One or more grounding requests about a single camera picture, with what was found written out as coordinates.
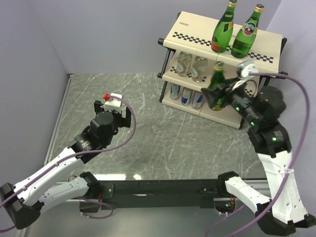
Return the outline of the light blue drink can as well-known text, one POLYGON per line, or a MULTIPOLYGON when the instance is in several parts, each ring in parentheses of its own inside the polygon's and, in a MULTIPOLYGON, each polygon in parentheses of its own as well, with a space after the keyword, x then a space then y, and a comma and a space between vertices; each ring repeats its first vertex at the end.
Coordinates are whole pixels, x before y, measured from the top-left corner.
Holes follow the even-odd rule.
POLYGON ((172 83, 170 87, 170 99, 177 100, 179 98, 181 86, 172 83))

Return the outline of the clear glass bottle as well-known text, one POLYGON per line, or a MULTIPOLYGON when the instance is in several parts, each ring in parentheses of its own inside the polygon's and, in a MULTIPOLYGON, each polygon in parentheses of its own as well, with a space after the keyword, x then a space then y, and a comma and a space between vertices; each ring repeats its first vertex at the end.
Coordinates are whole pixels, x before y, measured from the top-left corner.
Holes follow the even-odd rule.
POLYGON ((191 78, 194 82, 202 82, 208 65, 208 59, 196 56, 192 66, 191 78))
POLYGON ((192 54, 181 51, 178 55, 177 61, 177 75, 180 77, 185 77, 190 71, 190 66, 192 63, 192 54))

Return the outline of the green Perrier bottle tall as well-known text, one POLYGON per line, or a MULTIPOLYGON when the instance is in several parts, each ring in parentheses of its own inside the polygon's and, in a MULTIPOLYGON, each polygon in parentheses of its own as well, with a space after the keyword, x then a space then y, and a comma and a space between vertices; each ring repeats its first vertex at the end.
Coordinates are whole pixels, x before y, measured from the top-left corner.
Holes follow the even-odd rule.
POLYGON ((241 59, 248 55, 248 52, 255 42, 259 19, 264 9, 264 5, 257 4, 249 19, 237 33, 231 50, 231 55, 235 58, 241 59))

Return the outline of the green Perrier bottle front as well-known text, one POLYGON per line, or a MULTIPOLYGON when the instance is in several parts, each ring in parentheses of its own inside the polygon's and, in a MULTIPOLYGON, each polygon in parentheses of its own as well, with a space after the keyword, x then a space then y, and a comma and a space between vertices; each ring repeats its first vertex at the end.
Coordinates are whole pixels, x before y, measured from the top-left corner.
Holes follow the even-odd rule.
POLYGON ((211 41, 211 49, 216 53, 225 52, 229 45, 233 34, 236 5, 236 0, 229 0, 225 13, 215 27, 211 41))

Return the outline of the Red Bull can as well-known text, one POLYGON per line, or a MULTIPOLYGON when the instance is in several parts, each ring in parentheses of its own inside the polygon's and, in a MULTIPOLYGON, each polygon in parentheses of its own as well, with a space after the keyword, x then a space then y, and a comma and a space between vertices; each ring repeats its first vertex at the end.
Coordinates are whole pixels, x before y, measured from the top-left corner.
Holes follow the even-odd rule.
POLYGON ((188 106, 190 104, 192 92, 193 92, 192 89, 189 89, 186 87, 183 88, 182 97, 181 97, 182 105, 188 106))

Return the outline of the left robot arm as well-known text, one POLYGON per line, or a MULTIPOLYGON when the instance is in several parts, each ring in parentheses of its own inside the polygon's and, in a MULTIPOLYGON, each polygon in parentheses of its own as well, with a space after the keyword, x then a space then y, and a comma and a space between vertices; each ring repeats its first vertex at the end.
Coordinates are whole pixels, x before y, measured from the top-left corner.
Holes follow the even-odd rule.
POLYGON ((14 228, 21 230, 30 226, 42 213, 69 199, 97 196, 98 181, 90 174, 63 185, 55 184, 67 172, 110 151, 108 146, 119 128, 136 129, 136 117, 131 106, 116 96, 110 96, 105 103, 95 101, 94 110, 96 115, 90 125, 56 158, 23 181, 1 186, 0 205, 11 218, 14 228))

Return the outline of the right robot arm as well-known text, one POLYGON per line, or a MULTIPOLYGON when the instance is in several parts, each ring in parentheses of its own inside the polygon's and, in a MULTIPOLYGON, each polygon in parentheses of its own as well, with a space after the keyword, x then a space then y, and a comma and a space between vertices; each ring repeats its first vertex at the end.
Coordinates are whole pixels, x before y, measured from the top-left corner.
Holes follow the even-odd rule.
POLYGON ((316 218, 302 204, 291 168, 294 159, 289 135, 278 121, 286 108, 282 92, 264 86, 251 97, 244 89, 245 84, 238 85, 234 79, 201 91, 210 107, 222 99, 223 106, 231 106, 249 123, 247 133, 263 165, 271 196, 259 193, 232 171, 218 176, 217 193, 237 197, 252 210, 256 223, 267 235, 285 237, 297 228, 314 226, 316 218))

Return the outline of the silver can red tab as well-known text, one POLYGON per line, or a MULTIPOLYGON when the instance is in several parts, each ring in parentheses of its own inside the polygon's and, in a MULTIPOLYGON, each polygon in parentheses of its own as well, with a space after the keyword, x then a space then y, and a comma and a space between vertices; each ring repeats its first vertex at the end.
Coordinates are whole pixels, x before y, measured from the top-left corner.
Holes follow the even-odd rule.
POLYGON ((192 100, 192 107, 194 109, 200 109, 204 100, 204 95, 200 91, 195 91, 192 100))

